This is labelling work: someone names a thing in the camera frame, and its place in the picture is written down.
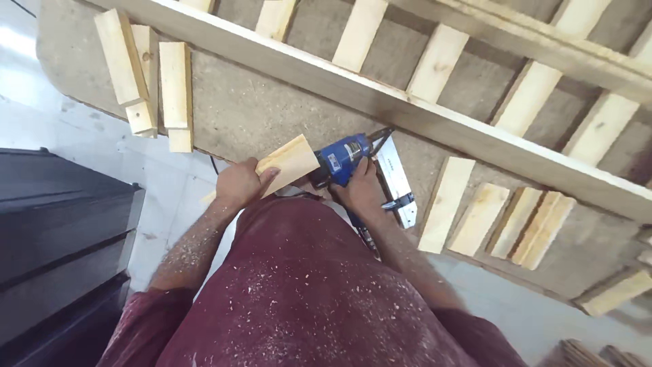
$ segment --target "maroon shirt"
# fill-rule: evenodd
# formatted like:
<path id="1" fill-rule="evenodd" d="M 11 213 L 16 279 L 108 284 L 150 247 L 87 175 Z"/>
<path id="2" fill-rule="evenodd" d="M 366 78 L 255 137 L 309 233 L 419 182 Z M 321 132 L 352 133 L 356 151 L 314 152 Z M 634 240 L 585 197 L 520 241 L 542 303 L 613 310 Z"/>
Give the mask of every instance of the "maroon shirt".
<path id="1" fill-rule="evenodd" d="M 525 366 L 490 322 L 430 310 L 331 208 L 265 199 L 192 303 L 136 293 L 99 366 Z"/>

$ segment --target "wooden block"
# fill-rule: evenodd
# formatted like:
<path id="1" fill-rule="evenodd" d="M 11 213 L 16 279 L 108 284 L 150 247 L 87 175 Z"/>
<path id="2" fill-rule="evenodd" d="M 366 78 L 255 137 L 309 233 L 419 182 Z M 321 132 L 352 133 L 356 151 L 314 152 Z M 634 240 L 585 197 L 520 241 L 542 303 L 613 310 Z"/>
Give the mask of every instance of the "wooden block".
<path id="1" fill-rule="evenodd" d="M 611 0 L 565 0 L 552 21 L 558 30 L 586 38 Z M 529 60 L 491 125 L 516 136 L 525 135 L 561 78 L 561 71 Z"/>
<path id="2" fill-rule="evenodd" d="M 575 206 L 575 199 L 548 192 L 519 242 L 512 262 L 536 269 Z"/>
<path id="3" fill-rule="evenodd" d="M 163 98 L 163 125 L 192 130 L 192 71 L 185 42 L 158 44 Z"/>
<path id="4" fill-rule="evenodd" d="M 518 237 L 532 217 L 543 191 L 531 187 L 519 187 L 509 202 L 505 213 L 494 231 L 486 251 L 491 256 L 506 259 Z"/>
<path id="5" fill-rule="evenodd" d="M 446 158 L 424 216 L 426 220 L 419 239 L 419 250 L 441 253 L 474 165 L 472 159 Z"/>
<path id="6" fill-rule="evenodd" d="M 592 289 L 574 302 L 587 314 L 598 317 L 652 289 L 652 277 L 647 270 L 628 269 L 604 285 Z"/>
<path id="7" fill-rule="evenodd" d="M 152 121 L 152 126 L 149 130 L 134 134 L 143 138 L 156 139 L 158 137 L 158 35 L 152 27 L 147 25 L 134 24 L 131 26 L 131 30 L 134 34 L 134 42 L 138 50 L 140 66 L 145 77 L 147 94 L 150 96 L 148 102 Z M 135 113 L 133 111 L 130 113 L 128 109 L 127 118 L 129 119 L 129 115 L 134 115 Z"/>
<path id="8" fill-rule="evenodd" d="M 356 0 L 333 56 L 335 65 L 360 72 L 385 9 L 387 0 Z"/>
<path id="9" fill-rule="evenodd" d="M 215 0 L 179 0 L 179 2 L 207 13 L 213 12 L 215 5 Z"/>
<path id="10" fill-rule="evenodd" d="M 111 9 L 96 15 L 95 25 L 118 104 L 127 107 L 146 101 L 147 84 L 127 16 Z"/>
<path id="11" fill-rule="evenodd" d="M 453 232 L 448 249 L 472 257 L 498 217 L 509 196 L 504 187 L 483 183 Z"/>
<path id="12" fill-rule="evenodd" d="M 189 129 L 168 129 L 170 151 L 173 153 L 192 153 L 192 131 Z"/>
<path id="13" fill-rule="evenodd" d="M 447 25 L 437 25 L 412 74 L 407 93 L 437 103 L 468 40 L 466 33 Z"/>
<path id="14" fill-rule="evenodd" d="M 265 0 L 256 23 L 256 33 L 283 42 L 297 0 Z"/>

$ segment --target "workbench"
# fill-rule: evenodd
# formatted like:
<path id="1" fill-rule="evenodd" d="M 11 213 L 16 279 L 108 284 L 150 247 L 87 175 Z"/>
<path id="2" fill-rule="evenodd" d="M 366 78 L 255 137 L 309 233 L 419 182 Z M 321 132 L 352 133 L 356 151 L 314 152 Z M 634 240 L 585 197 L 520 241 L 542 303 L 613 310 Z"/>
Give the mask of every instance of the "workbench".
<path id="1" fill-rule="evenodd" d="M 559 5 L 559 0 L 503 2 L 544 22 L 550 21 Z M 348 0 L 301 0 L 286 43 L 323 59 L 332 59 L 352 4 Z M 261 0 L 221 0 L 216 3 L 214 14 L 254 29 L 261 6 Z M 37 54 L 45 73 L 61 93 L 126 121 L 124 109 L 115 100 L 93 23 L 93 16 L 99 12 L 99 8 L 89 3 L 75 0 L 43 1 Z M 625 52 L 651 16 L 649 1 L 615 1 L 588 39 Z M 405 89 L 434 26 L 390 5 L 361 74 Z M 161 35 L 161 40 L 170 38 Z M 489 121 L 525 62 L 523 57 L 471 39 L 438 103 L 479 121 Z M 299 134 L 304 134 L 317 149 L 342 137 L 369 133 L 384 126 L 358 111 L 197 48 L 192 49 L 192 88 L 195 147 L 229 161 L 241 161 L 249 156 L 260 159 Z M 599 93 L 598 87 L 564 76 L 524 138 L 559 151 Z M 646 163 L 652 155 L 651 116 L 646 109 L 639 109 L 601 161 L 600 169 L 638 184 L 650 179 L 651 167 Z M 164 133 L 162 120 L 159 126 Z M 394 133 L 394 142 L 416 196 L 418 224 L 410 232 L 418 236 L 444 159 L 464 155 L 401 130 Z M 479 161 L 453 226 L 463 214 L 461 208 L 466 207 L 483 182 L 512 192 L 522 186 L 545 189 L 536 182 Z M 568 302 L 636 258 L 645 247 L 634 239 L 640 224 L 579 202 L 534 271 L 483 251 L 478 251 L 474 258 L 447 250 L 444 254 Z"/>

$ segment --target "label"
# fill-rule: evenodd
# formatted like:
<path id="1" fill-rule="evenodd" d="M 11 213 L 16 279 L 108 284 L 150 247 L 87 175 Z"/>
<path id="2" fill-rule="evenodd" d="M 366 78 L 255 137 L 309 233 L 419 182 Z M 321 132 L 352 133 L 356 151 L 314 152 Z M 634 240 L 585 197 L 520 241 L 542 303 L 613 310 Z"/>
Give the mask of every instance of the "label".
<path id="1" fill-rule="evenodd" d="M 337 158 L 335 157 L 335 154 L 333 154 L 333 153 L 329 154 L 328 155 L 328 160 L 331 162 L 331 166 L 333 166 L 333 170 L 335 172 L 342 169 L 342 166 L 340 166 L 340 162 L 337 161 Z"/>

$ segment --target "person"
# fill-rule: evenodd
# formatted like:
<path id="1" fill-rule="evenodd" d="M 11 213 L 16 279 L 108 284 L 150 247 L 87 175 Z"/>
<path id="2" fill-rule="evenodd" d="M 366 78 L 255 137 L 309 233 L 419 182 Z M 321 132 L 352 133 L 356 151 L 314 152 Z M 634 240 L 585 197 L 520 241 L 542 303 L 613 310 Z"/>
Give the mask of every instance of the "person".
<path id="1" fill-rule="evenodd" d="M 525 366 L 472 316 L 381 209 L 376 166 L 331 187 L 367 225 L 382 263 L 329 206 L 260 199 L 250 158 L 219 174 L 216 198 L 133 294 L 98 366 Z M 227 225 L 235 238 L 206 281 Z"/>

